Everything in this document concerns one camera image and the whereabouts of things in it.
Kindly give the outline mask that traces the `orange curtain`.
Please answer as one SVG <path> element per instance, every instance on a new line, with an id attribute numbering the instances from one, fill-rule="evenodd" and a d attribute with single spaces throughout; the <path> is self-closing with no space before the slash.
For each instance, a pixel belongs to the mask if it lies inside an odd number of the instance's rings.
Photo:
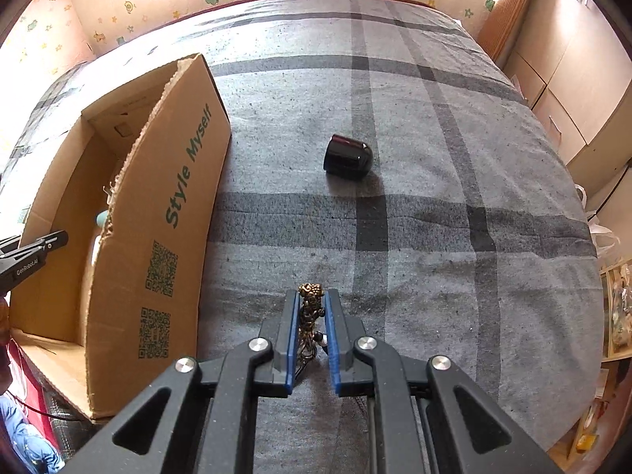
<path id="1" fill-rule="evenodd" d="M 512 41 L 527 10 L 529 0 L 497 0 L 478 35 L 478 43 L 497 64 L 512 48 Z"/>

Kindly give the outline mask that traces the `black cylindrical cap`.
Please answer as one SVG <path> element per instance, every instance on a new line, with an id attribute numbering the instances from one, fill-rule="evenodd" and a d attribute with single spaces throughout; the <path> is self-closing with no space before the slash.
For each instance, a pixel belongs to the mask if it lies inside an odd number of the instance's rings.
<path id="1" fill-rule="evenodd" d="M 347 180 L 362 180 L 373 166 L 373 151 L 365 142 L 334 134 L 325 150 L 324 170 Z"/>

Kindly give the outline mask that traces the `brown cardboard box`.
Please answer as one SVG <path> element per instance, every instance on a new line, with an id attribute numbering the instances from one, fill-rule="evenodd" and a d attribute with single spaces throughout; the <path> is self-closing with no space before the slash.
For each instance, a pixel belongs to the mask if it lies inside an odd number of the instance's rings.
<path id="1" fill-rule="evenodd" d="M 21 240 L 65 230 L 69 241 L 13 290 L 12 336 L 84 417 L 112 417 L 195 352 L 229 141 L 228 114 L 197 54 L 94 101 L 49 163 Z"/>

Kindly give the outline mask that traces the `beige cabinet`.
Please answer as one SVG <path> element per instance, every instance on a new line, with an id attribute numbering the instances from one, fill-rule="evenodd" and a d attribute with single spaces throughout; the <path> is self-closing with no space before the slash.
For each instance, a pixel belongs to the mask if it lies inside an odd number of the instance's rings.
<path id="1" fill-rule="evenodd" d="M 631 59 L 593 0 L 529 0 L 510 62 L 573 180 L 597 193 L 631 158 Z"/>

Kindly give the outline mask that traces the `bronze figurine keychain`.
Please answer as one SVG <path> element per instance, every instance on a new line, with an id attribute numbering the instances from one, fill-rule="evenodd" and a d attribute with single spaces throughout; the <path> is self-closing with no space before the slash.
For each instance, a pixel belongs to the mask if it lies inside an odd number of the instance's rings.
<path id="1" fill-rule="evenodd" d="M 319 284 L 303 284 L 298 292 L 300 307 L 296 379 L 301 377 L 304 369 L 316 358 L 319 350 L 328 353 L 327 335 L 317 329 L 317 322 L 325 317 L 325 307 L 322 304 L 325 291 Z"/>

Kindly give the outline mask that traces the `teal cosmetic bottle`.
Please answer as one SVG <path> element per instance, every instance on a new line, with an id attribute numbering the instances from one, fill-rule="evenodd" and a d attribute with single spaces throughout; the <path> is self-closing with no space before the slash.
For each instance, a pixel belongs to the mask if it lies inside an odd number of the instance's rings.
<path id="1" fill-rule="evenodd" d="M 106 224 L 106 220 L 108 217 L 108 211 L 102 211 L 101 213 L 98 213 L 98 216 L 96 216 L 95 219 L 95 223 L 100 227 L 103 228 Z"/>

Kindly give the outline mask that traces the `grey plaid bed sheet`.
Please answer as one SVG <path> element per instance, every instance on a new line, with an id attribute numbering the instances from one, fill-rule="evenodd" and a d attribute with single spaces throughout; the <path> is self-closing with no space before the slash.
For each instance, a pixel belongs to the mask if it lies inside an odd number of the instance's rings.
<path id="1" fill-rule="evenodd" d="M 394 0 L 260 0 L 149 34 L 35 87 L 1 172 L 2 240 L 23 234 L 63 137 L 94 101 L 202 55 L 230 123 L 206 241 L 196 361 L 224 356 L 303 284 L 401 355 L 456 362 L 548 449 L 586 409 L 601 362 L 597 255 L 574 182 L 519 92 L 437 11 Z M 362 180 L 324 170 L 334 134 L 373 151 Z M 18 245 L 28 245 L 19 240 Z M 47 381 L 65 465 L 92 421 Z M 333 389 L 319 350 L 286 398 L 257 403 L 250 473 L 373 473 L 367 403 Z"/>

